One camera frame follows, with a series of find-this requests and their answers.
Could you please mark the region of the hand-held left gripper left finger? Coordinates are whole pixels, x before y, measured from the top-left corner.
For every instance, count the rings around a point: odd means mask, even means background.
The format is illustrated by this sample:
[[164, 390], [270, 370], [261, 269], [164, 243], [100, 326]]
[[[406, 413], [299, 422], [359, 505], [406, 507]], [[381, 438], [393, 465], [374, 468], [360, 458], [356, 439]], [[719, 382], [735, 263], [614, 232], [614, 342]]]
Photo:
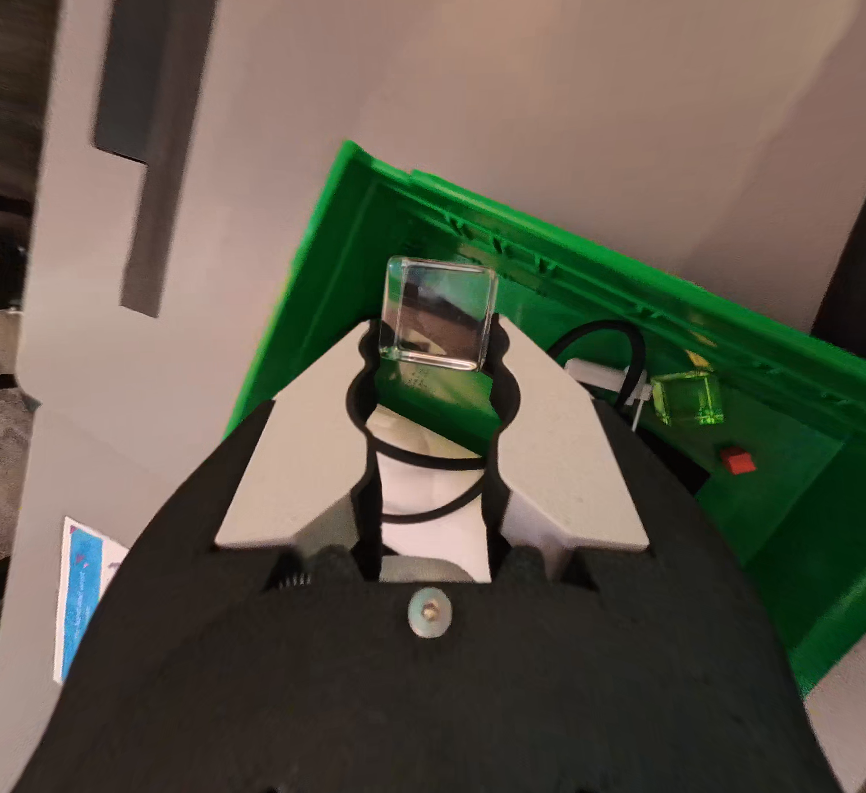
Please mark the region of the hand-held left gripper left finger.
[[288, 548], [310, 559], [348, 549], [379, 580], [382, 485], [368, 420], [378, 405], [379, 322], [364, 321], [273, 399], [215, 543]]

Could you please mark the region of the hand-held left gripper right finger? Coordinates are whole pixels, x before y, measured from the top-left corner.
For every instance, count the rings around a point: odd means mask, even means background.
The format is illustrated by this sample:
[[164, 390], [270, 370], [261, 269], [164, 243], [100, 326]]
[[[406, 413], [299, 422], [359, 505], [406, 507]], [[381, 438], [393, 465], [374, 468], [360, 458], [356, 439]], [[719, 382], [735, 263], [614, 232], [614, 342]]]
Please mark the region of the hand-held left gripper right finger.
[[590, 394], [503, 315], [490, 330], [494, 431], [482, 478], [491, 576], [513, 549], [559, 580], [583, 549], [637, 553], [650, 540]]

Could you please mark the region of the green plastic bin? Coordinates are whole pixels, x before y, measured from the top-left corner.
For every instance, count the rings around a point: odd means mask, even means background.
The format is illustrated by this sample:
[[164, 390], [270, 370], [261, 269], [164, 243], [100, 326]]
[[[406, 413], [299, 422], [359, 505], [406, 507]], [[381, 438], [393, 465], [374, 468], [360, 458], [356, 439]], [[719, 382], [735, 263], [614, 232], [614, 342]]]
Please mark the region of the green plastic bin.
[[[644, 335], [649, 377], [709, 359], [725, 421], [641, 426], [701, 466], [696, 498], [760, 593], [807, 696], [864, 635], [864, 359], [684, 279], [421, 171], [341, 142], [225, 433], [362, 320], [394, 256], [499, 276], [496, 311], [547, 349], [577, 325]], [[739, 446], [756, 471], [732, 475]]]

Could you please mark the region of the clear acrylic cube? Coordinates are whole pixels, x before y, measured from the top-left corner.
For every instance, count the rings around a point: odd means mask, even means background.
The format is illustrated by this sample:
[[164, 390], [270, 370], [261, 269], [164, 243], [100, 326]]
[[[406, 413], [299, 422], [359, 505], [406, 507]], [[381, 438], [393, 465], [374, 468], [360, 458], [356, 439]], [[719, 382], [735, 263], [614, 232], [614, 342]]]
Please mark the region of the clear acrylic cube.
[[406, 256], [386, 265], [379, 354], [401, 363], [479, 372], [498, 277], [492, 268]]

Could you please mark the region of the white plug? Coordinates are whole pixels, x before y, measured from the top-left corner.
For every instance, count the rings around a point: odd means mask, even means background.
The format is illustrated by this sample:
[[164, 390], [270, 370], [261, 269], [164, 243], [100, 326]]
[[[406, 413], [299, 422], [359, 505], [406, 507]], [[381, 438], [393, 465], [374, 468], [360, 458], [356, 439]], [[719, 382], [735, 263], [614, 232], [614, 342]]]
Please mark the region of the white plug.
[[[625, 369], [617, 370], [583, 359], [572, 358], [565, 363], [565, 371], [579, 384], [618, 398], [622, 386], [626, 383], [630, 369], [626, 367]], [[644, 406], [651, 398], [652, 386], [649, 383], [647, 373], [642, 371], [640, 377], [636, 380], [634, 389], [620, 409], [620, 412], [623, 413], [626, 419], [631, 420], [631, 430], [633, 432], [638, 430]]]

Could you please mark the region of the small green translucent cube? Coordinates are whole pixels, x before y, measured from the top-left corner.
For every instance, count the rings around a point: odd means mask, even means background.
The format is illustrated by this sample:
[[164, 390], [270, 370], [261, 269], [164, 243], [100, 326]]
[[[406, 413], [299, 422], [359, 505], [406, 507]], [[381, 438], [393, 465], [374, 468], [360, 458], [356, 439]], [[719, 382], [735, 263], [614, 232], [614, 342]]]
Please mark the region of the small green translucent cube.
[[667, 426], [715, 426], [726, 420], [718, 376], [692, 370], [653, 376], [655, 414]]

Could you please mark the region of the white cylindrical roll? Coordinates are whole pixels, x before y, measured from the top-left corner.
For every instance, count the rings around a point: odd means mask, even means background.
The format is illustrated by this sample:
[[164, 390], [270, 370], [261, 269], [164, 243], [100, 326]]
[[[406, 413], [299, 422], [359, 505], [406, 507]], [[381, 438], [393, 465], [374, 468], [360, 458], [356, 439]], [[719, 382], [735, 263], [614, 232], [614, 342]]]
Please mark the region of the white cylindrical roll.
[[[476, 453], [396, 412], [378, 406], [367, 421], [374, 436], [401, 449], [449, 459], [473, 459]], [[378, 454], [384, 515], [427, 513], [469, 490], [481, 470], [427, 469]], [[448, 516], [423, 524], [382, 527], [384, 545], [403, 556], [446, 560], [472, 580], [489, 582], [486, 530], [480, 498]]]

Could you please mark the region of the blue printed paper sheet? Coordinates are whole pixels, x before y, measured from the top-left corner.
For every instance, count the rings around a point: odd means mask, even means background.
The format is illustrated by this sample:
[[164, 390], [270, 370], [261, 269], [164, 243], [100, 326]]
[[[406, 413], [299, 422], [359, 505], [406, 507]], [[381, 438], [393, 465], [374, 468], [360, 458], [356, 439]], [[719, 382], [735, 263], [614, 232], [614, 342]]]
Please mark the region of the blue printed paper sheet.
[[128, 549], [91, 527], [66, 516], [60, 545], [53, 680], [61, 685], [97, 605]]

